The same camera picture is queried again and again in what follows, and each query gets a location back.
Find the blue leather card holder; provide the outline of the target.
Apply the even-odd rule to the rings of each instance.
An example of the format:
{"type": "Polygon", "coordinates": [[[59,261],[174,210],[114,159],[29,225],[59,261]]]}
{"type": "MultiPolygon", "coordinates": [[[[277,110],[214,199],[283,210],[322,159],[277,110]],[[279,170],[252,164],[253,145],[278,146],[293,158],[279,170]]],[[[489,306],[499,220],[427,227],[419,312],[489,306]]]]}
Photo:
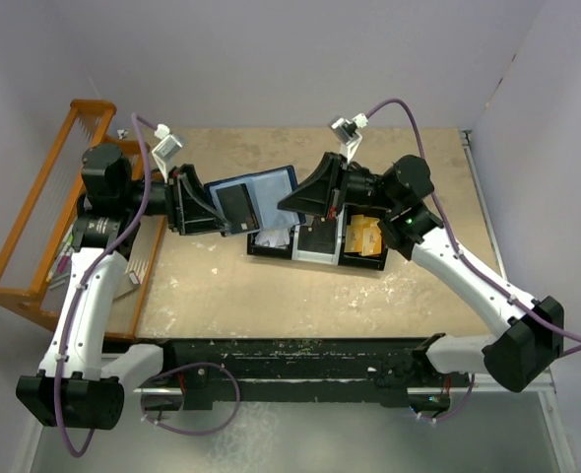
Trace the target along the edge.
{"type": "Polygon", "coordinates": [[[253,202],[260,229],[263,230],[287,229],[305,223],[305,216],[296,212],[278,209],[278,203],[297,188],[297,179],[293,166],[253,172],[208,182],[204,190],[211,198],[213,206],[221,213],[216,196],[218,188],[233,184],[244,183],[253,202]]]}

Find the black card with chip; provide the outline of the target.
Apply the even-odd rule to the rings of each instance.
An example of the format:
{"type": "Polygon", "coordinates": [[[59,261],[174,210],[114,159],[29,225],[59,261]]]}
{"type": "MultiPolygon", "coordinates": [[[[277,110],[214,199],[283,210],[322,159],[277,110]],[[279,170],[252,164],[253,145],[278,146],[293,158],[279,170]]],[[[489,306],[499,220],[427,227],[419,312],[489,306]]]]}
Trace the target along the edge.
{"type": "Polygon", "coordinates": [[[253,233],[260,229],[253,202],[244,183],[218,188],[216,196],[229,222],[231,235],[253,233]]]}

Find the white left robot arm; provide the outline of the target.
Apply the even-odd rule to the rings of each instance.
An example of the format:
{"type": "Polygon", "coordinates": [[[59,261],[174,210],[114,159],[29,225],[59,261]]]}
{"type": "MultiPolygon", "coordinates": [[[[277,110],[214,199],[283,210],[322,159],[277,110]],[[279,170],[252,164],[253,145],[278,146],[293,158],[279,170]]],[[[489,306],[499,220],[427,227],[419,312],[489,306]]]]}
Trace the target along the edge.
{"type": "Polygon", "coordinates": [[[20,377],[16,396],[45,427],[111,430],[127,393],[150,380],[174,382],[175,358],[155,343],[138,343],[112,362],[102,344],[117,289],[145,216],[161,215],[180,235],[228,230],[227,220],[206,198],[193,166],[171,167],[163,181],[152,167],[136,180],[119,146],[102,144],[82,157],[85,186],[72,227],[69,283],[51,343],[35,375],[20,377]]]}

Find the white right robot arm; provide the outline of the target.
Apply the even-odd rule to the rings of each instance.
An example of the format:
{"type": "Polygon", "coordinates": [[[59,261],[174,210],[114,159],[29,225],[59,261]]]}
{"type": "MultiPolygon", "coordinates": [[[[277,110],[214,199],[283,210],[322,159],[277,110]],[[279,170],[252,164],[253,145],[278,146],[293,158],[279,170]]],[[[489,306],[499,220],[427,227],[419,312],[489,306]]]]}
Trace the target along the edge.
{"type": "Polygon", "coordinates": [[[489,336],[426,339],[415,350],[415,378],[435,385],[448,373],[483,373],[521,392],[561,355],[563,307],[552,297],[538,300],[520,290],[459,243],[446,218],[424,203],[433,190],[421,157],[405,155],[376,174],[326,153],[278,207],[313,217],[346,206],[377,212],[383,243],[440,280],[490,331],[489,336]]]}

